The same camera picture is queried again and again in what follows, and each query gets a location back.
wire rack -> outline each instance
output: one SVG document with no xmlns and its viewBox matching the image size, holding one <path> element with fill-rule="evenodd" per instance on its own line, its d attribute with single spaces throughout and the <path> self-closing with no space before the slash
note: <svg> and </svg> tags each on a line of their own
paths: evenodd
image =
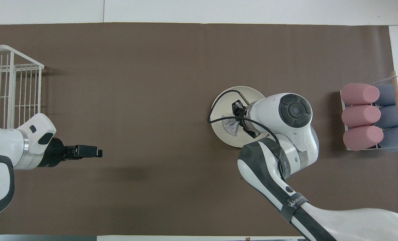
<svg viewBox="0 0 398 241">
<path fill-rule="evenodd" d="M 44 65 L 0 45 L 0 128 L 17 128 L 41 112 Z"/>
<path fill-rule="evenodd" d="M 381 80 L 381 81 L 374 82 L 374 83 L 372 83 L 371 85 L 373 85 L 373 86 L 375 86 L 375 87 L 379 87 L 379 86 L 384 85 L 384 84 L 392 84 L 392 85 L 393 85 L 394 96 L 395 96 L 395 103 L 396 103 L 397 114 L 398 114 L 398 75 L 397 75 L 397 73 L 396 73 L 395 71 L 392 71 L 392 72 L 391 72 L 391 76 L 390 76 L 389 78 L 383 79 L 383 80 Z M 342 108 L 342 111 L 344 111 L 345 108 L 351 106 L 351 105 L 345 104 L 345 103 L 343 102 L 343 100 L 341 99 L 341 97 L 340 97 L 340 100 L 341 100 L 341 108 Z M 348 128 L 346 125 L 344 125 L 344 131 L 346 132 L 348 129 L 350 129 L 350 128 Z M 377 149 L 391 149 L 391 148 L 381 148 L 381 147 L 378 146 L 378 145 L 374 145 L 374 146 L 372 146 L 372 147 L 370 147 L 370 148 L 367 148 L 367 149 L 365 149 L 365 150 L 377 150 Z"/>
</svg>

aluminum foil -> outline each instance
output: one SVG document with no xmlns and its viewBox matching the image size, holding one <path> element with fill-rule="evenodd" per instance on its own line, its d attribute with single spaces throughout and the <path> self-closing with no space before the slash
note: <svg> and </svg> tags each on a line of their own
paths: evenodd
<svg viewBox="0 0 398 241">
<path fill-rule="evenodd" d="M 224 130 L 232 136 L 237 136 L 237 128 L 239 128 L 239 123 L 236 119 L 223 119 L 222 125 Z"/>
</svg>

brown tabletop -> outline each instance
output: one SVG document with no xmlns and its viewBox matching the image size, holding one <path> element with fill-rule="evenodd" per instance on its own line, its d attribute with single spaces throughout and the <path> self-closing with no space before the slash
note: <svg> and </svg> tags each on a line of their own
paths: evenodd
<svg viewBox="0 0 398 241">
<path fill-rule="evenodd" d="M 387 26 L 0 25 L 0 44 L 46 66 L 43 113 L 56 137 L 104 150 L 16 171 L 0 234 L 299 235 L 206 122 L 237 85 L 311 103 L 320 156 L 287 182 L 312 205 L 398 212 L 398 152 L 346 151 L 338 94 L 389 76 Z"/>
</svg>

pink cylinder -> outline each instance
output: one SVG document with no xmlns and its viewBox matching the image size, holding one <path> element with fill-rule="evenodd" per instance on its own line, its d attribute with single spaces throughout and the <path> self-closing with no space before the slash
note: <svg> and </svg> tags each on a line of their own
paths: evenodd
<svg viewBox="0 0 398 241">
<path fill-rule="evenodd" d="M 350 83 L 343 87 L 340 95 L 348 105 L 367 105 L 379 98 L 379 90 L 370 84 Z"/>
<path fill-rule="evenodd" d="M 349 128 L 369 126 L 381 118 L 381 111 L 373 105 L 354 105 L 341 113 L 341 120 Z"/>
<path fill-rule="evenodd" d="M 347 130 L 343 134 L 343 142 L 352 151 L 367 149 L 381 142 L 384 138 L 382 129 L 366 126 Z"/>
</svg>

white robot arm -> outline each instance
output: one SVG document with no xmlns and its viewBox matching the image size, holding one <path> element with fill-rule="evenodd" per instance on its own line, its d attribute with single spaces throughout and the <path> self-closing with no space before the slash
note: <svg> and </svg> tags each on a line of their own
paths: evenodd
<svg viewBox="0 0 398 241">
<path fill-rule="evenodd" d="M 237 101 L 232 107 L 234 118 L 248 134 L 253 137 L 258 136 L 254 133 L 271 134 L 242 147 L 237 160 L 240 173 L 305 238 L 311 241 L 398 241 L 397 213 L 382 209 L 318 209 L 286 183 L 285 178 L 318 158 L 319 143 L 311 127 L 312 108 L 306 99 L 282 93 L 246 107 Z"/>
<path fill-rule="evenodd" d="M 54 138 L 55 126 L 44 114 L 36 114 L 17 129 L 0 129 L 0 212 L 14 196 L 14 169 L 53 167 L 62 160 L 102 157 L 96 147 L 64 146 Z"/>
</svg>

